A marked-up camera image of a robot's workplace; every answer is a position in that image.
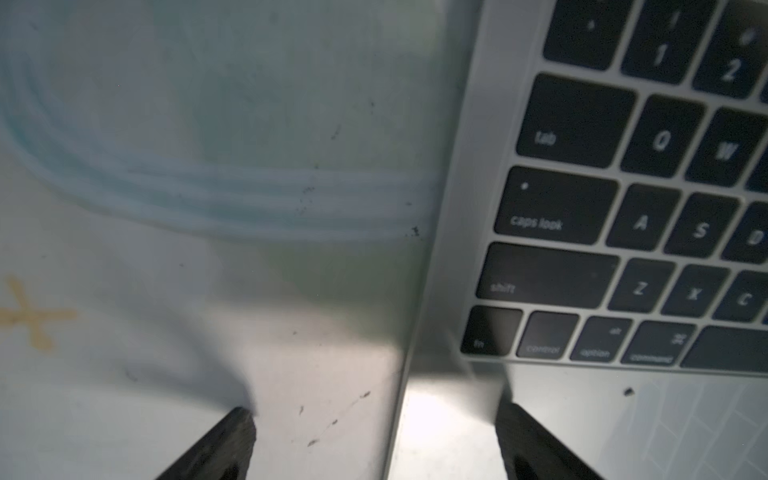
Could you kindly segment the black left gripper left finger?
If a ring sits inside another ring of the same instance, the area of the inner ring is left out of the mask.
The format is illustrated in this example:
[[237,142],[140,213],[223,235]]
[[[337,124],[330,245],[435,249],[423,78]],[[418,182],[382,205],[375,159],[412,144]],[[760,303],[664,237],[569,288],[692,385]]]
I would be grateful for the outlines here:
[[257,429],[253,414],[232,409],[164,470],[157,480],[243,480],[247,476]]

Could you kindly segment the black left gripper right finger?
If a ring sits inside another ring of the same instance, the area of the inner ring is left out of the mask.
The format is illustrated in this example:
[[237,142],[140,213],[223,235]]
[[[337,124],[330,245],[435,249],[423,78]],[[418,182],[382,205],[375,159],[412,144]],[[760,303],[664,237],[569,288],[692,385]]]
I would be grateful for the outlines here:
[[508,479],[601,480],[520,405],[501,400],[495,433]]

